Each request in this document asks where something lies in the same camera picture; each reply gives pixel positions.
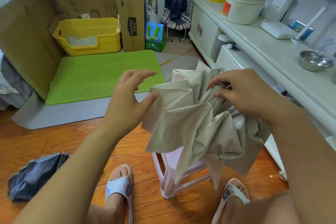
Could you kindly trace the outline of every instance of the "foot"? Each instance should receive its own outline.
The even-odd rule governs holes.
[[[247,197],[247,191],[240,181],[234,180],[233,182],[231,182],[231,184],[236,186],[244,194],[244,196]],[[226,202],[226,208],[221,223],[222,224],[232,223],[235,211],[243,205],[244,205],[243,202],[238,197],[230,197]]]
[[[126,167],[119,168],[115,174],[111,177],[109,181],[113,181],[119,179],[121,177],[125,177],[128,175],[128,171]],[[124,222],[124,196],[113,193],[107,198],[105,209],[109,210],[113,215],[113,223],[123,223]]]

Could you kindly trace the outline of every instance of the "stainless steel bowl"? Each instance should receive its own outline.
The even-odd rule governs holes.
[[[326,56],[311,51],[300,52],[299,65],[309,71],[319,72],[334,66],[334,62]]]

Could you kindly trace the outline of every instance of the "green mat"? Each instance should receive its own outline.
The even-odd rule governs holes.
[[[110,97],[125,70],[154,70],[157,74],[140,84],[137,92],[165,83],[155,52],[119,52],[64,57],[50,83],[46,104],[62,104]]]

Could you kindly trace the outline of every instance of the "plastic stool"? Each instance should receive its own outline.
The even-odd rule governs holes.
[[[210,178],[210,174],[208,173],[195,180],[187,182],[183,185],[174,184],[175,175],[176,175],[176,166],[179,161],[182,149],[183,147],[180,147],[177,150],[169,152],[169,153],[161,153],[163,163],[166,168],[164,175],[162,174],[162,170],[161,170],[159,160],[158,160],[156,153],[152,152],[155,169],[156,169],[156,172],[159,177],[160,184],[161,184],[161,194],[165,199],[174,197],[176,193],[182,191],[183,189],[186,189],[196,183],[199,183],[201,181],[204,181],[207,178]],[[204,164],[204,162],[199,160],[194,165],[188,168],[188,170],[186,171],[182,179],[186,178],[187,176],[191,174],[200,172],[206,168],[207,167]]]

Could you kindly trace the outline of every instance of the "slipper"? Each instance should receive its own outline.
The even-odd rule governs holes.
[[[227,200],[230,197],[238,197],[244,205],[248,204],[250,202],[249,200],[249,195],[247,194],[247,197],[240,191],[240,189],[238,189],[235,185],[233,185],[231,182],[233,182],[234,180],[238,180],[236,178],[232,178],[230,179],[227,184],[225,185],[224,191],[223,191],[223,196],[220,200],[218,209],[215,213],[215,215],[213,216],[212,222],[211,224],[217,224],[219,219],[221,218],[221,213],[222,210],[227,202]]]
[[[128,171],[128,175],[125,177],[121,177],[119,179],[115,179],[113,181],[107,182],[106,185],[106,195],[105,195],[105,204],[109,196],[114,193],[118,193],[124,196],[128,202],[128,218],[129,224],[133,224],[133,213],[132,213],[132,192],[133,192],[133,179],[132,179],[132,171],[131,168],[124,164],[115,168],[112,172],[109,180],[115,174],[115,172],[121,167],[126,167]]]

